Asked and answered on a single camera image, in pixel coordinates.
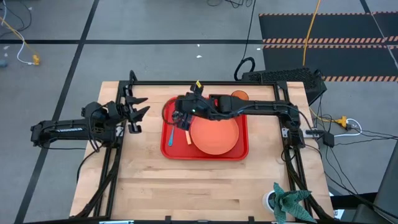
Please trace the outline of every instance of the wooden table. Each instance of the wooden table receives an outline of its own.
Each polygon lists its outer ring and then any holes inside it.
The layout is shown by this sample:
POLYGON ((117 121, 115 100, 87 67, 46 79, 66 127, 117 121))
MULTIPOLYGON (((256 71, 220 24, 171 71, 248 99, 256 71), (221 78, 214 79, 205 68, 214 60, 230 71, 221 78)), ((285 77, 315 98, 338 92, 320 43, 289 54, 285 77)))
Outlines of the wooden table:
MULTIPOLYGON (((118 82, 103 82, 98 102, 115 100, 118 82)), ((311 118, 302 83, 288 83, 289 96, 306 117, 311 118)), ((142 133, 126 133, 114 198, 112 219, 164 220, 235 220, 254 216, 257 221, 275 220, 262 206, 262 196, 273 183, 289 190, 285 164, 280 158, 282 141, 276 116, 248 116, 249 154, 242 161, 183 161, 165 158, 160 151, 161 109, 173 96, 184 95, 189 86, 133 87, 135 97, 149 99, 138 106, 150 106, 141 123, 142 133)), ((205 86, 209 93, 231 94, 245 91, 250 100, 275 100, 269 86, 205 86)), ((307 124, 302 119, 302 127, 307 124)), ((317 147, 312 139, 306 144, 317 147)), ((90 144, 86 156, 92 152, 90 144)), ((105 150, 93 155, 83 165, 70 214, 77 214, 89 201, 100 180, 105 150)), ((322 160, 314 149, 301 150, 308 189, 329 214, 333 209, 322 160)), ((104 214, 108 193, 104 194, 104 214)))

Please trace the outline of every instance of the wooden tabletop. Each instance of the wooden tabletop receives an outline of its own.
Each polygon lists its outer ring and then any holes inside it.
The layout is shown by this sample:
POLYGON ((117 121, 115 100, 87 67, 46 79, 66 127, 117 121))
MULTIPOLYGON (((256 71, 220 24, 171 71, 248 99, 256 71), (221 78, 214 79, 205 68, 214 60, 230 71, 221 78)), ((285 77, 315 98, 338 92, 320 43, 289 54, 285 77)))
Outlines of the wooden tabletop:
MULTIPOLYGON (((118 82, 103 82, 98 102, 116 99, 118 82)), ((311 118, 303 83, 288 83, 289 96, 311 118)), ((140 124, 142 133, 126 132, 114 198, 112 219, 164 220, 275 220, 262 206, 262 196, 274 182, 289 190, 286 166, 280 158, 282 141, 276 116, 248 116, 249 154, 242 161, 183 161, 165 158, 160 151, 161 109, 171 97, 184 95, 189 86, 138 85, 135 97, 148 97, 137 108, 150 106, 140 124)), ((250 100, 275 100, 270 86, 205 86, 203 95, 245 91, 250 100)), ((302 119, 302 127, 307 124, 302 119)), ((317 147, 312 139, 306 144, 317 147)), ((93 149, 87 145, 87 156, 93 149)), ((105 150, 94 154, 81 168, 70 214, 77 214, 98 188, 105 150)), ((301 150, 308 189, 331 216, 322 160, 314 149, 301 150)), ((104 194, 104 214, 108 193, 104 194)))

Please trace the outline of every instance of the white cable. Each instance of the white cable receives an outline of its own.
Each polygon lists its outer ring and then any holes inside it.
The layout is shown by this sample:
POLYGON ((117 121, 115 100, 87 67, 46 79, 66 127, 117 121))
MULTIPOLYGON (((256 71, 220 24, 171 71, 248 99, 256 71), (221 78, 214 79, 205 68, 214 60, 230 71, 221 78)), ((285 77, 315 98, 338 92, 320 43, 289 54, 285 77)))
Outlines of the white cable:
POLYGON ((348 118, 346 123, 348 124, 348 121, 354 121, 358 126, 359 126, 359 132, 356 134, 337 134, 335 135, 335 137, 342 137, 342 136, 359 136, 360 134, 362 134, 362 127, 360 125, 359 122, 357 122, 355 119, 353 118, 348 118))
POLYGON ((7 16, 7 5, 6 5, 6 0, 3 0, 2 3, 4 4, 4 16, 2 17, 2 21, 1 21, 1 26, 3 26, 4 21, 6 20, 6 16, 7 16))
POLYGON ((22 46, 21 46, 21 49, 19 49, 18 54, 17 54, 17 59, 18 59, 18 61, 20 61, 20 62, 22 62, 22 63, 26 63, 26 64, 28 64, 28 65, 33 65, 33 62, 25 62, 24 60, 21 60, 21 59, 19 58, 19 54, 22 52, 22 49, 24 49, 24 46, 25 46, 25 38, 24 38, 24 36, 23 36, 20 32, 18 32, 18 31, 16 31, 16 30, 15 30, 15 32, 18 33, 18 34, 22 37, 22 46))

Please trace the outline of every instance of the green towel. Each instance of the green towel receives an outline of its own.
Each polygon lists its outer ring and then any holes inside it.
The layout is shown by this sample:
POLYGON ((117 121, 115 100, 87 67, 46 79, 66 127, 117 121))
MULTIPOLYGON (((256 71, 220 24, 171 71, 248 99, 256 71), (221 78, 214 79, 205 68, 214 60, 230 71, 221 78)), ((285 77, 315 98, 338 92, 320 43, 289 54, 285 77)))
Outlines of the green towel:
POLYGON ((299 201, 310 196, 311 191, 308 190, 293 190, 284 192, 279 187, 278 183, 274 183, 275 199, 269 201, 270 205, 274 207, 274 215, 278 224, 286 222, 286 212, 304 221, 316 223, 311 215, 304 209, 299 201))

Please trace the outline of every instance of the red tray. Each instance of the red tray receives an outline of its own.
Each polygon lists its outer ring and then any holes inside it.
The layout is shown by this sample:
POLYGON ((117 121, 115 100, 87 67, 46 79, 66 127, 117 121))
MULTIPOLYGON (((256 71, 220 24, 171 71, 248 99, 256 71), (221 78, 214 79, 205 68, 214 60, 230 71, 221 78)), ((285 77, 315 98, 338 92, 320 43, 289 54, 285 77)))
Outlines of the red tray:
MULTIPOLYGON (((164 115, 167 121, 172 120, 174 103, 170 103, 164 115)), ((216 160, 216 161, 239 161, 244 159, 249 152, 248 122, 245 115, 235 118, 239 127, 239 137, 236 145, 228 152, 221 155, 210 155, 199 150, 192 142, 188 145, 185 131, 174 127, 173 145, 169 146, 170 133, 172 126, 163 121, 162 141, 160 149, 165 157, 169 159, 191 159, 191 160, 216 160)))

